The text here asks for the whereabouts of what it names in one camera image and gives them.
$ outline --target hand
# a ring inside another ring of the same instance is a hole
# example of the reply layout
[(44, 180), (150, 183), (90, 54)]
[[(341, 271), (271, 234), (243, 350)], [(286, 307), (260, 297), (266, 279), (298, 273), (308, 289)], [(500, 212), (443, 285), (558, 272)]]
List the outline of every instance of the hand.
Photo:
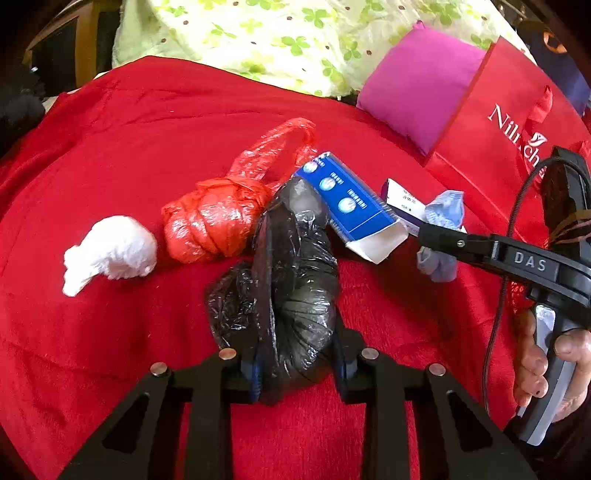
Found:
[[(543, 377), (548, 368), (544, 351), (535, 344), (535, 317), (524, 310), (515, 317), (518, 353), (515, 359), (515, 387), (513, 395), (520, 407), (526, 407), (531, 397), (541, 398), (548, 391), (548, 382)], [(554, 344), (556, 355), (567, 362), (576, 362), (573, 378), (560, 403), (553, 421), (559, 421), (577, 410), (585, 398), (591, 381), (591, 332), (571, 330), (564, 333)]]

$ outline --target tied plastic bag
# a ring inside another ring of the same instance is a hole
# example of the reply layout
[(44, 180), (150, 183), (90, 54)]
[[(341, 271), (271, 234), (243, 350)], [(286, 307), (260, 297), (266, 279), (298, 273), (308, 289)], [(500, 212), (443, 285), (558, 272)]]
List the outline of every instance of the tied plastic bag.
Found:
[(330, 370), (339, 280), (328, 221), (328, 207), (313, 187), (298, 177), (289, 180), (258, 225), (252, 267), (233, 267), (207, 298), (220, 347), (240, 349), (256, 332), (261, 399), (269, 404)]
[[(170, 256), (192, 263), (240, 254), (273, 194), (295, 169), (317, 155), (314, 127), (305, 118), (288, 120), (242, 152), (226, 177), (201, 181), (195, 191), (165, 205), (164, 237)], [(304, 139), (293, 154), (293, 168), (278, 181), (263, 183), (289, 134), (298, 130)]]

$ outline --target pink pillow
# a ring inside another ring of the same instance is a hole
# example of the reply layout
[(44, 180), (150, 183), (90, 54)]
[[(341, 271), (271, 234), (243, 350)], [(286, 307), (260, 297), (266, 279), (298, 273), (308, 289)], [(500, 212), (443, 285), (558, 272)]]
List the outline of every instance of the pink pillow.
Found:
[(357, 107), (427, 154), (486, 52), (419, 21), (368, 78)]

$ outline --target grey handle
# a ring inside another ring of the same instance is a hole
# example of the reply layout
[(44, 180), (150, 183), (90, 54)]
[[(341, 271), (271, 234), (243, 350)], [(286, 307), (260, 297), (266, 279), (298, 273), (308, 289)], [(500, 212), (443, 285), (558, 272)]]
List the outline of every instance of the grey handle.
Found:
[(554, 341), (564, 332), (577, 328), (571, 320), (557, 315), (554, 310), (542, 304), (536, 304), (532, 311), (536, 319), (535, 342), (548, 358), (548, 370), (544, 378), (548, 381), (548, 392), (543, 398), (533, 397), (527, 407), (517, 410), (521, 417), (517, 436), (530, 445), (542, 443), (548, 427), (552, 423), (556, 410), (564, 398), (573, 377), (575, 364), (565, 362), (554, 353)]

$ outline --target red blanket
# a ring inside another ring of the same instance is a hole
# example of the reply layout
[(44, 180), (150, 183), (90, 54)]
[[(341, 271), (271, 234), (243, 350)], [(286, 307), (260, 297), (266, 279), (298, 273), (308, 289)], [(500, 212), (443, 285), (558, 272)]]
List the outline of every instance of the red blanket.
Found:
[[(317, 124), (320, 151), (333, 151), (374, 190), (388, 177), (424, 202), (444, 190), (410, 144), (365, 112), (154, 57), (62, 95), (4, 159), (0, 423), (41, 480), (57, 477), (153, 362), (182, 368), (216, 350), (203, 292), (237, 259), (170, 260), (160, 209), (195, 182), (223, 176), (242, 150), (297, 116)], [(111, 215), (132, 216), (156, 235), (156, 270), (97, 277), (77, 297), (64, 296), (64, 251)], [(469, 210), (465, 225), (486, 233)], [(415, 267), (413, 238), (377, 266), (335, 250), (345, 323), (404, 365), (445, 364), (479, 398), (498, 279), (461, 265), (456, 281), (433, 284)], [(500, 426), (515, 407), (511, 349), (504, 322), (490, 385)], [(235, 407), (236, 478), (358, 478), (363, 415), (340, 403), (331, 380), (273, 408)], [(418, 478), (415, 458), (413, 472)]]

